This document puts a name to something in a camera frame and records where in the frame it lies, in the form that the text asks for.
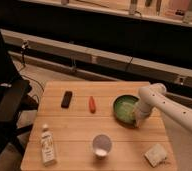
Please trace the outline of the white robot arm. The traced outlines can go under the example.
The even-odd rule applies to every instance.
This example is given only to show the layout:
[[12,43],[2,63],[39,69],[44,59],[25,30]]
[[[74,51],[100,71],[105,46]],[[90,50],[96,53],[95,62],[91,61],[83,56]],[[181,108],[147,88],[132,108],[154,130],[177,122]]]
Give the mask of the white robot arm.
[[170,100],[165,96],[166,92],[166,87],[162,83],[140,87],[139,101],[133,110],[136,120],[148,118],[153,108],[157,108],[192,133],[192,109]]

